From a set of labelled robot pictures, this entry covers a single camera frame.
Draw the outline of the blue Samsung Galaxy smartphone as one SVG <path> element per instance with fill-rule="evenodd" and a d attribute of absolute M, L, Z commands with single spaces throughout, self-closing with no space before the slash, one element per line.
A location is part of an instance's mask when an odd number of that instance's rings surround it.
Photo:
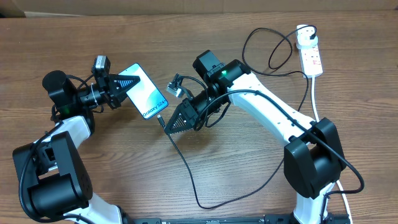
<path fill-rule="evenodd" d="M 119 74 L 140 78 L 140 81 L 127 91 L 127 95 L 144 119 L 150 119 L 168 107 L 169 103 L 164 95 L 138 63 L 131 65 Z"/>

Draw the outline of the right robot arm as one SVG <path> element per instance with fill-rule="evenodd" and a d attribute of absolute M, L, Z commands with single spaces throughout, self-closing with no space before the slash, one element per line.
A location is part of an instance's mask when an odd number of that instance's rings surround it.
<path fill-rule="evenodd" d="M 269 91 L 239 60 L 225 64 L 206 50 L 193 62 L 204 90 L 197 96 L 182 86 L 176 75 L 167 90 L 186 94 L 165 125 L 167 135 L 208 124 L 222 105 L 235 105 L 258 120 L 284 148 L 284 175 L 297 193 L 290 223 L 335 223 L 327 212 L 329 196 L 346 168 L 336 126 L 326 118 L 315 121 Z"/>

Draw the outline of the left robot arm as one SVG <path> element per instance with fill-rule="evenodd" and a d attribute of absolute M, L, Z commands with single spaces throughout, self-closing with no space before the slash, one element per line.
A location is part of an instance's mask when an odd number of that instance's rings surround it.
<path fill-rule="evenodd" d="M 94 109 L 108 104 L 115 109 L 140 82 L 136 75 L 93 72 L 96 82 L 81 87 L 74 76 L 54 70 L 42 80 L 54 102 L 55 127 L 38 140 L 12 153 L 19 181 L 19 202 L 25 214 L 39 223 L 70 220 L 74 223 L 133 223 L 119 206 L 105 202 L 93 191 L 90 176 L 78 153 L 94 132 Z"/>

